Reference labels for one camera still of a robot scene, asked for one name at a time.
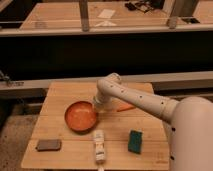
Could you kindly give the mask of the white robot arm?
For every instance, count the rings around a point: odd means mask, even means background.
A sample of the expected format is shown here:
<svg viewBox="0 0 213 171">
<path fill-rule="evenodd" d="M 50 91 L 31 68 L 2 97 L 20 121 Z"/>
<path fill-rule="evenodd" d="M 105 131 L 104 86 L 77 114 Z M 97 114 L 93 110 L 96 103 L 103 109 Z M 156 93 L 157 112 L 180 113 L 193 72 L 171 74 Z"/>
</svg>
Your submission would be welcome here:
<svg viewBox="0 0 213 171">
<path fill-rule="evenodd" d="M 213 171 L 213 103 L 192 96 L 180 101 L 125 87 L 117 73 L 97 81 L 95 108 L 113 97 L 171 126 L 169 171 Z"/>
</svg>

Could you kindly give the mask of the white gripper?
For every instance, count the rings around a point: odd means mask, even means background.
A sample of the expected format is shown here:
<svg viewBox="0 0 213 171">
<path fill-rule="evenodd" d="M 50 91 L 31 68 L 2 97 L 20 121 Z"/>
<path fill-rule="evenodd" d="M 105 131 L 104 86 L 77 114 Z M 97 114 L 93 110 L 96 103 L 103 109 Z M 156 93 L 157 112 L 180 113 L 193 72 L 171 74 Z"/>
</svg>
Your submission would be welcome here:
<svg viewBox="0 0 213 171">
<path fill-rule="evenodd" d="M 93 97 L 93 108 L 97 113 L 106 113 L 113 110 L 111 102 L 102 103 L 96 96 Z"/>
</svg>

